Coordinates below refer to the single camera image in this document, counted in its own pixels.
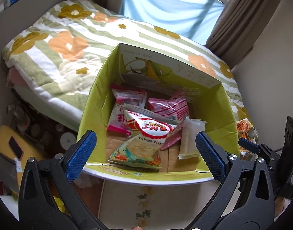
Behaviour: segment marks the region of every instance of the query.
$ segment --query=bed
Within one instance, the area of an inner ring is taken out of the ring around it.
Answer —
[[[122,42],[163,53],[216,77],[227,92],[235,120],[249,118],[229,67],[204,46],[117,15],[91,0],[31,4],[35,1],[40,0],[20,0],[0,15],[0,28],[9,28],[0,31],[0,63],[5,71],[11,67],[19,71],[27,87],[14,89],[46,116],[77,131],[97,73]]]

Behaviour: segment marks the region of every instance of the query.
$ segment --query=white sticker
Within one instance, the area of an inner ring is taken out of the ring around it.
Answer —
[[[23,171],[20,160],[15,157],[14,161],[16,162],[16,171],[22,173]]]

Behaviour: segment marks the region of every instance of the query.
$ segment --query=white wrapped snack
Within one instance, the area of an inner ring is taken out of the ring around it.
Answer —
[[[206,123],[207,122],[201,121],[200,119],[189,119],[188,117],[185,118],[178,159],[183,160],[196,156],[201,157],[201,154],[196,147],[196,136],[199,132],[205,131]]]

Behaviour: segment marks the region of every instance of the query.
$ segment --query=barcode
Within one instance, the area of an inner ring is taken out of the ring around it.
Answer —
[[[177,120],[176,116],[166,116],[166,118],[172,119],[172,120]]]

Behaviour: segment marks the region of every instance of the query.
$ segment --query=corn illustration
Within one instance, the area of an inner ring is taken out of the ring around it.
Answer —
[[[148,78],[151,78],[153,80],[160,81],[160,79],[157,77],[157,74],[154,70],[154,67],[152,66],[152,62],[150,60],[147,61],[146,63],[146,76]]]

